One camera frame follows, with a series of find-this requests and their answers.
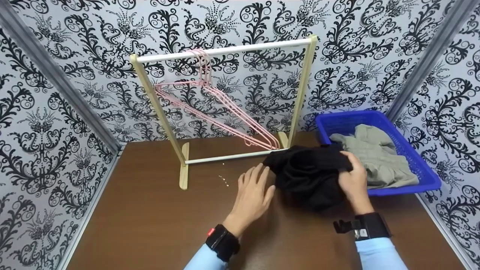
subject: metal corner post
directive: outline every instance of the metal corner post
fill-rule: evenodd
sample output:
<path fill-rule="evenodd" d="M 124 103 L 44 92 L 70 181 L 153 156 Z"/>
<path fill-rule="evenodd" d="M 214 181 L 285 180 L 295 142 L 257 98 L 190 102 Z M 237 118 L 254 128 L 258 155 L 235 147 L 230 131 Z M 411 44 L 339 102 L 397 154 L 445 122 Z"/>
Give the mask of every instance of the metal corner post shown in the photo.
<path fill-rule="evenodd" d="M 92 131 L 108 148 L 117 155 L 121 145 L 103 124 L 99 116 L 90 108 L 83 96 L 75 89 L 63 70 L 54 62 L 47 50 L 35 38 L 21 20 L 8 0 L 0 0 L 0 25 L 22 48 L 39 71 L 55 86 Z"/>
<path fill-rule="evenodd" d="M 439 58 L 448 48 L 453 38 L 459 32 L 462 25 L 468 19 L 480 0 L 456 0 L 450 12 L 440 24 L 439 29 L 425 49 L 422 58 L 415 66 L 412 74 L 403 84 L 400 92 L 386 112 L 387 118 L 395 122 L 404 108 L 408 105 L 418 87 L 423 83 Z"/>

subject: black wristband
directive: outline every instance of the black wristband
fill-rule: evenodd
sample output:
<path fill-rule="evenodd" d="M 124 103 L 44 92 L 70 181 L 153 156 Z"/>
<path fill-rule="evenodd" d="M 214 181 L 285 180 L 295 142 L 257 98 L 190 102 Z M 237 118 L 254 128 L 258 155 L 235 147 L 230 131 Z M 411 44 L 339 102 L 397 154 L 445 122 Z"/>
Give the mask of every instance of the black wristband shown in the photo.
<path fill-rule="evenodd" d="M 215 251 L 216 256 L 224 262 L 230 261 L 230 258 L 240 250 L 239 240 L 222 224 L 214 228 L 205 244 Z"/>
<path fill-rule="evenodd" d="M 385 220 L 376 212 L 357 215 L 355 216 L 354 221 L 345 222 L 339 220 L 333 223 L 337 233 L 348 233 L 353 231 L 356 241 L 392 236 Z"/>

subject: metal frame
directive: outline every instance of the metal frame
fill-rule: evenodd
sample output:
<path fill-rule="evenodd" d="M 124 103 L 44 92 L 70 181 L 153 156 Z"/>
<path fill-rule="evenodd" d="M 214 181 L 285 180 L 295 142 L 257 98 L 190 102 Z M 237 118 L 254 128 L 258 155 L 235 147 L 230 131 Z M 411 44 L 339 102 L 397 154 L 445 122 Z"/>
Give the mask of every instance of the metal frame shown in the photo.
<path fill-rule="evenodd" d="M 80 115 L 98 138 L 105 143 L 113 155 L 117 155 L 121 148 L 120 143 L 92 110 L 82 94 L 72 85 L 65 72 L 35 38 L 35 35 L 32 34 L 32 31 L 25 25 L 7 0 L 0 0 L 0 11 L 1 27 L 15 40 L 30 61 L 35 63 L 38 70 L 61 93 L 62 97 L 67 100 L 68 104 Z"/>
<path fill-rule="evenodd" d="M 105 177 L 104 181 L 100 183 L 100 186 L 98 187 L 95 196 L 93 197 L 92 201 L 90 202 L 90 207 L 87 209 L 87 211 L 84 214 L 84 221 L 80 222 L 79 224 L 79 230 L 78 233 L 73 237 L 71 240 L 71 243 L 66 247 L 65 249 L 65 255 L 63 258 L 61 258 L 60 263 L 57 266 L 58 270 L 67 270 L 67 266 L 70 263 L 70 260 L 73 257 L 73 253 L 77 249 L 78 243 L 80 242 L 87 225 L 90 221 L 90 219 L 93 216 L 93 213 L 96 209 L 96 206 L 98 205 L 98 202 L 100 201 L 100 198 L 102 197 L 103 191 L 107 187 L 107 184 L 112 177 L 113 172 L 115 171 L 115 168 L 117 166 L 118 161 L 120 160 L 120 154 L 117 156 L 114 156 L 114 159 L 111 162 L 110 169 L 108 170 L 107 176 Z"/>
<path fill-rule="evenodd" d="M 279 132 L 278 137 L 280 139 L 280 144 L 282 145 L 283 149 L 288 149 L 292 145 L 292 142 L 295 138 L 295 133 L 299 124 L 299 116 L 300 111 L 303 105 L 304 97 L 305 97 L 305 89 L 307 89 L 308 78 L 310 76 L 310 69 L 312 67 L 313 62 L 313 55 L 315 52 L 315 46 L 317 43 L 317 36 L 311 35 L 308 38 L 304 39 L 296 39 L 296 40 L 288 40 L 288 41 L 279 41 L 279 42 L 269 42 L 269 43 L 261 43 L 261 44 L 251 44 L 251 45 L 243 45 L 243 46 L 234 46 L 234 47 L 227 47 L 227 48 L 217 48 L 217 49 L 207 49 L 205 52 L 208 55 L 220 55 L 220 54 L 227 54 L 227 53 L 235 53 L 235 52 L 243 52 L 243 51 L 251 51 L 251 50 L 262 50 L 262 49 L 272 49 L 272 48 L 282 48 L 282 47 L 293 47 L 293 46 L 302 46 L 306 45 L 305 50 L 305 57 L 303 62 L 303 68 L 300 76 L 300 83 L 297 96 L 295 98 L 295 107 L 293 109 L 293 116 L 292 116 L 292 123 L 290 126 L 289 136 L 284 132 Z M 260 155 L 269 154 L 272 151 L 279 151 L 278 150 L 267 150 L 267 151 L 258 151 L 252 153 L 243 153 L 243 154 L 236 154 L 236 155 L 227 155 L 227 156 L 219 156 L 219 157 L 212 157 L 212 158 L 205 158 L 205 159 L 189 159 L 189 150 L 190 144 L 185 143 L 180 147 L 175 134 L 172 131 L 172 128 L 168 122 L 168 119 L 163 111 L 162 105 L 155 93 L 154 87 L 152 82 L 148 79 L 148 75 L 145 71 L 144 63 L 153 62 L 153 61 L 165 61 L 165 60 L 173 60 L 173 59 L 182 59 L 188 57 L 195 57 L 195 55 L 191 52 L 179 52 L 179 53 L 172 53 L 172 54 L 163 54 L 163 55 L 149 55 L 149 56 L 142 56 L 139 57 L 136 54 L 132 54 L 130 56 L 130 61 L 132 62 L 133 68 L 138 74 L 138 78 L 144 87 L 152 106 L 155 109 L 155 112 L 158 115 L 158 119 L 162 123 L 162 126 L 167 133 L 168 140 L 173 146 L 175 150 L 175 154 L 179 158 L 180 161 L 180 181 L 179 185 L 180 188 L 186 190 L 188 188 L 188 166 L 189 164 L 196 164 L 196 163 L 204 163 L 204 162 L 211 162 L 211 161 L 218 161 L 218 160 L 232 160 L 232 159 L 239 159 L 239 158 L 246 158 L 246 157 L 254 157 Z"/>
<path fill-rule="evenodd" d="M 408 103 L 410 103 L 413 95 L 417 92 L 417 89 L 425 78 L 427 78 L 440 57 L 443 56 L 444 51 L 447 50 L 462 25 L 468 20 L 468 15 L 478 4 L 480 4 L 480 0 L 455 1 L 455 4 L 438 27 L 435 36 L 425 49 L 421 59 L 415 65 L 412 74 L 403 83 L 397 97 L 385 113 L 390 122 L 395 123 L 397 118 L 402 114 Z"/>

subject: clothing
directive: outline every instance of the clothing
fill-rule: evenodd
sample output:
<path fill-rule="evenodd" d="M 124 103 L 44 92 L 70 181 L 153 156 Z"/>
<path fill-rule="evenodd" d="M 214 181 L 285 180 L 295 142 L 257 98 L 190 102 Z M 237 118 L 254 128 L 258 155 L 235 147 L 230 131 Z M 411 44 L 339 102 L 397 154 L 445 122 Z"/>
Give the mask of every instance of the clothing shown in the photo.
<path fill-rule="evenodd" d="M 389 238 L 356 241 L 355 244 L 363 270 L 407 270 Z M 226 268 L 227 263 L 220 260 L 216 253 L 204 244 L 184 270 L 225 270 Z"/>
<path fill-rule="evenodd" d="M 352 170 L 340 145 L 292 146 L 272 152 L 263 161 L 275 173 L 275 186 L 302 207 L 322 210 L 341 202 L 338 170 Z"/>
<path fill-rule="evenodd" d="M 418 184 L 404 156 L 396 154 L 395 144 L 383 130 L 360 124 L 355 136 L 332 134 L 330 139 L 342 143 L 345 151 L 353 153 L 367 170 L 369 188 L 400 187 Z"/>

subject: clothes rack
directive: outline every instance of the clothes rack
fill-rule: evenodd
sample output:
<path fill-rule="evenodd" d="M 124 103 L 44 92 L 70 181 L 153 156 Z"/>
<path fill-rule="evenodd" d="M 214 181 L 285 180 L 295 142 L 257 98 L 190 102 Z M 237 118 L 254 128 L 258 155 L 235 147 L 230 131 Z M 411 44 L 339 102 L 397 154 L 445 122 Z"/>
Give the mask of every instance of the clothes rack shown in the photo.
<path fill-rule="evenodd" d="M 204 50 L 210 56 L 221 55 L 228 53 L 236 53 L 243 51 L 252 51 L 252 50 L 263 50 L 263 49 L 273 49 L 273 48 L 284 48 L 284 47 L 296 47 L 296 46 L 306 46 L 305 55 L 303 58 L 303 67 L 300 75 L 300 83 L 298 86 L 297 96 L 295 98 L 295 105 L 293 109 L 292 122 L 290 126 L 289 136 L 284 132 L 278 132 L 278 138 L 280 140 L 282 149 L 277 150 L 267 150 L 267 151 L 258 151 L 251 153 L 235 154 L 235 155 L 226 155 L 219 157 L 211 157 L 204 159 L 189 159 L 190 144 L 185 143 L 180 147 L 175 134 L 173 133 L 171 126 L 168 122 L 168 119 L 165 115 L 165 112 L 160 104 L 158 96 L 156 95 L 155 89 L 146 74 L 144 63 L 156 62 L 156 61 L 166 61 L 174 59 L 183 59 L 183 58 L 192 58 L 195 57 L 193 52 L 178 52 L 171 54 L 161 54 L 161 55 L 148 55 L 139 57 L 137 54 L 130 55 L 130 61 L 133 65 L 134 70 L 137 72 L 138 78 L 144 87 L 148 98 L 155 109 L 155 112 L 158 115 L 158 118 L 167 134 L 167 137 L 170 143 L 175 150 L 180 161 L 180 188 L 186 190 L 188 188 L 188 166 L 189 164 L 198 164 L 211 161 L 220 161 L 220 160 L 232 160 L 238 158 L 254 157 L 260 155 L 266 155 L 272 151 L 279 151 L 283 149 L 290 148 L 294 138 L 295 133 L 299 124 L 300 110 L 303 104 L 305 89 L 307 88 L 308 77 L 310 76 L 310 69 L 312 67 L 313 55 L 315 51 L 315 46 L 317 43 L 317 36 L 310 35 L 308 38 L 296 39 L 296 40 L 287 40 L 287 41 L 278 41 L 278 42 L 268 42 L 261 44 L 251 44 L 251 45 L 242 45 L 242 46 L 233 46 L 226 48 L 216 48 L 216 49 L 206 49 Z"/>

